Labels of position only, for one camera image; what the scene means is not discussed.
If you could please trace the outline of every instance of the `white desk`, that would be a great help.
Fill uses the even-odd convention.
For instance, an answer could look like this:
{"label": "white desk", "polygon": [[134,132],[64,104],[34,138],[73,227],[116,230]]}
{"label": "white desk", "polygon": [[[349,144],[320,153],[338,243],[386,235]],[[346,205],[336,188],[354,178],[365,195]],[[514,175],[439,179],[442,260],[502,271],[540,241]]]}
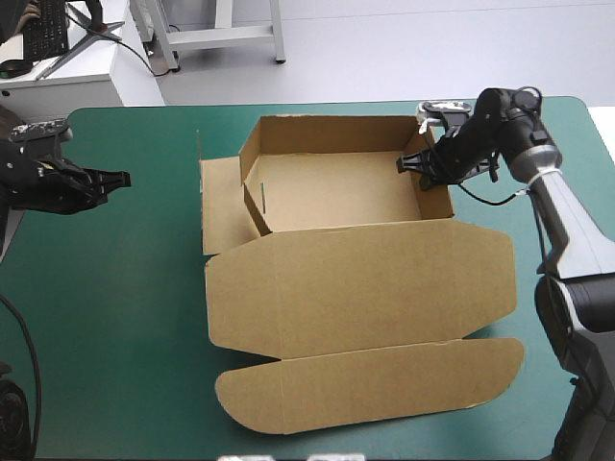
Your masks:
{"label": "white desk", "polygon": [[[147,60],[128,0],[102,0],[102,4],[105,22],[124,21],[114,33]],[[82,2],[73,5],[86,12]],[[70,24],[71,45],[84,35],[85,31]],[[8,43],[0,47],[0,61],[20,58],[14,55],[15,49],[21,52],[19,42],[17,46]],[[36,76],[54,61],[45,60],[22,77],[0,80],[0,104],[29,122],[65,117],[80,108],[164,106],[158,83],[143,63],[111,41],[94,43],[48,78],[36,81]]]}

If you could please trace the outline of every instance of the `green table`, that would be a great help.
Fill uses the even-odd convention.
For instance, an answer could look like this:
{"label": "green table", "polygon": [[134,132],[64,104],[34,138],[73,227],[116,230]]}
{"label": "green table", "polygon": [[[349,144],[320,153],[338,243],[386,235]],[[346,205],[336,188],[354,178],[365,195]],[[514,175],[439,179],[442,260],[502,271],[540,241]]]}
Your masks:
{"label": "green table", "polygon": [[[263,360],[209,343],[197,131],[206,158],[235,155],[265,113],[412,114],[414,102],[300,106],[83,109],[71,116],[65,154],[83,166],[131,172],[134,186],[75,216],[28,212],[0,265],[0,290],[22,309],[43,379],[38,455],[63,458],[211,459],[229,453],[305,458],[363,452],[397,458],[537,458],[548,453],[572,386],[533,306],[539,263],[529,200],[478,204],[453,188],[456,217],[507,232],[516,247],[519,302],[478,336],[516,336],[527,359],[500,398],[470,410],[267,436],[241,427],[218,404],[225,370]],[[545,102],[544,120],[572,187],[615,236],[615,168],[584,104]],[[520,187],[500,170],[477,193]],[[489,280],[484,281],[489,289]],[[0,309],[0,359],[33,391],[25,345]]]}

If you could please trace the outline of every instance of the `robotic arm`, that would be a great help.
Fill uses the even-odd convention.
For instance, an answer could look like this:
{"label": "robotic arm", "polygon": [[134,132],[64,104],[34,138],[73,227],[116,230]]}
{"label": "robotic arm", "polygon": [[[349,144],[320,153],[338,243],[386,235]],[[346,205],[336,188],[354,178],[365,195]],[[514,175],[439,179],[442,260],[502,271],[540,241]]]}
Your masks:
{"label": "robotic arm", "polygon": [[472,116],[464,103],[422,103],[421,131],[440,124],[445,133],[428,149],[401,157],[398,170],[421,173],[424,189],[484,172],[496,181],[502,156],[512,177],[528,185],[539,231],[544,226],[552,246],[548,255],[543,249],[536,309],[562,368],[578,376],[552,459],[613,461],[615,243],[564,180],[561,154],[540,120],[541,103],[530,87],[487,88]]}

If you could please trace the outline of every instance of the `metal frame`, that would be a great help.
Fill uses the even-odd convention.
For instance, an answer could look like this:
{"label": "metal frame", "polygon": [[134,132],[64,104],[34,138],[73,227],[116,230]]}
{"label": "metal frame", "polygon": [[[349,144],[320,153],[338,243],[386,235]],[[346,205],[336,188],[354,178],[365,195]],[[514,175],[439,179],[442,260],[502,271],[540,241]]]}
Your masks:
{"label": "metal frame", "polygon": [[160,0],[146,0],[152,16],[154,31],[158,37],[162,54],[170,69],[179,68],[177,52],[184,50],[205,50],[229,46],[252,45],[273,42],[276,62],[286,62],[283,45],[280,0],[269,0],[271,25],[233,27],[233,0],[216,0],[215,27],[198,31],[176,32],[169,30],[164,7]]}

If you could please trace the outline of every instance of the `hand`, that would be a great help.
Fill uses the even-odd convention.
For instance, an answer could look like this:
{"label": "hand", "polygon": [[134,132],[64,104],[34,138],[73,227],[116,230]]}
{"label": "hand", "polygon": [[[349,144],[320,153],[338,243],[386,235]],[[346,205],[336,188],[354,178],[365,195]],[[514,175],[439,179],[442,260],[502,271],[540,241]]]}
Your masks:
{"label": "hand", "polygon": [[40,9],[38,8],[37,4],[37,0],[33,0],[28,4],[23,14],[19,18],[19,22],[17,23],[17,28],[15,29],[14,33],[15,35],[21,32],[23,26],[25,26],[29,20],[40,19]]}

